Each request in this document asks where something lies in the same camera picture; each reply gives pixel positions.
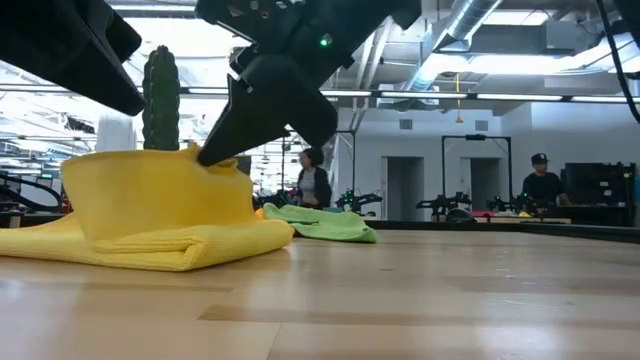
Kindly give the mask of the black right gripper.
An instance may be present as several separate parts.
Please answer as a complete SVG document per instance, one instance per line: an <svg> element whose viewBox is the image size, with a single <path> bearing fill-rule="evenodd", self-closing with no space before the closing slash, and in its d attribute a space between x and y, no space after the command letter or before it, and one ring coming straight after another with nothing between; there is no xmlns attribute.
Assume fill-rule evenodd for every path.
<svg viewBox="0 0 640 360"><path fill-rule="evenodd" d="M350 67L387 19L409 28L420 1L198 0L195 13L250 42L230 61L240 77L228 78L228 102L197 156L210 166L285 137L287 127L323 146L337 131L337 112L309 77Z"/></svg>

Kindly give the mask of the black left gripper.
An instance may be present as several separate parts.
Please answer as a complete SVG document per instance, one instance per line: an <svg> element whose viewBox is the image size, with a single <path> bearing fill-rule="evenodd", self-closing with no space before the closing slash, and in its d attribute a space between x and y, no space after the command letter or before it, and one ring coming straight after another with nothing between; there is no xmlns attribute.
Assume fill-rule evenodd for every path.
<svg viewBox="0 0 640 360"><path fill-rule="evenodd" d="M144 97L122 62L140 35L104 0L1 0L1 60L128 115Z"/></svg>

